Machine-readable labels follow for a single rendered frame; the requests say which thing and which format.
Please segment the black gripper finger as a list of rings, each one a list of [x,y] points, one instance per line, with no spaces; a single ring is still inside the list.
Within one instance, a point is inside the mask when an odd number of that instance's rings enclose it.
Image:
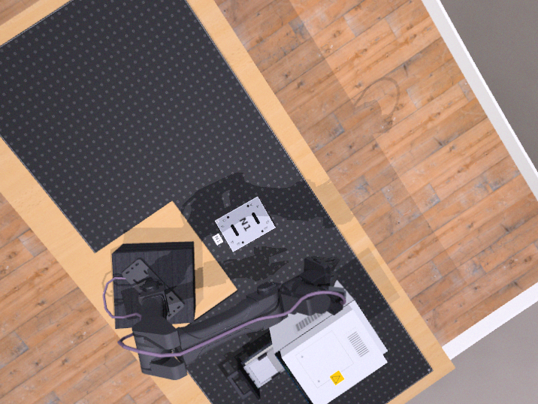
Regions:
[[[335,282],[337,281],[337,277],[339,276],[338,273],[331,273],[331,277],[333,277],[333,279],[331,280],[331,283],[330,283],[330,286],[334,286],[335,285]]]
[[[316,261],[317,259],[326,263],[326,264],[329,264],[331,265],[331,272],[334,271],[335,267],[337,266],[337,264],[339,263],[340,259],[339,258],[322,258],[322,257],[316,257],[316,256],[312,256],[311,258],[313,258],[314,261]],[[334,261],[332,263],[328,263],[329,261]]]

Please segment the grey heat sealer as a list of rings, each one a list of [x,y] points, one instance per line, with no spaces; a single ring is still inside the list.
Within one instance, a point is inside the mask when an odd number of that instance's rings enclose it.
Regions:
[[[247,359],[238,358],[237,369],[227,375],[242,399],[254,393],[260,400],[255,380],[243,367],[271,345],[308,404],[329,403],[388,363],[383,356],[387,348],[348,292],[346,305],[336,315],[288,314],[288,318],[269,329],[272,341]],[[238,373],[250,388],[245,393],[233,379]]]

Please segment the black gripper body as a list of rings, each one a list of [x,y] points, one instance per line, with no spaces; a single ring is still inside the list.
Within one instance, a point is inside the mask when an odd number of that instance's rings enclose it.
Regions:
[[[307,257],[304,259],[304,272],[294,278],[300,279],[302,282],[305,282],[301,276],[310,272],[311,270],[318,270],[321,273],[325,274],[325,285],[330,286],[331,283],[331,265],[326,264],[320,260],[314,261],[313,258]],[[306,282],[304,283],[306,284]]]

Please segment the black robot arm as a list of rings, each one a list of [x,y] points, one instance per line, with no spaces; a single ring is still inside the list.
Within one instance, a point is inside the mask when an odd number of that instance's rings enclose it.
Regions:
[[[283,284],[265,282],[227,311],[177,330],[167,320],[184,307],[184,302],[142,259],[125,269],[122,276],[139,292],[138,300],[143,304],[141,321],[132,327],[136,348],[157,353],[172,353],[174,348],[175,353],[183,353],[177,358],[138,354],[143,374],[170,380],[187,376],[186,366],[213,348],[244,334],[266,330],[288,318],[286,315],[255,322],[260,317],[289,311],[305,294],[333,291],[346,298],[344,288],[325,286],[325,274],[314,269],[301,276],[306,284],[298,278]],[[336,315],[343,309],[339,299],[331,294],[315,294],[302,300],[290,314],[311,316],[327,311]]]

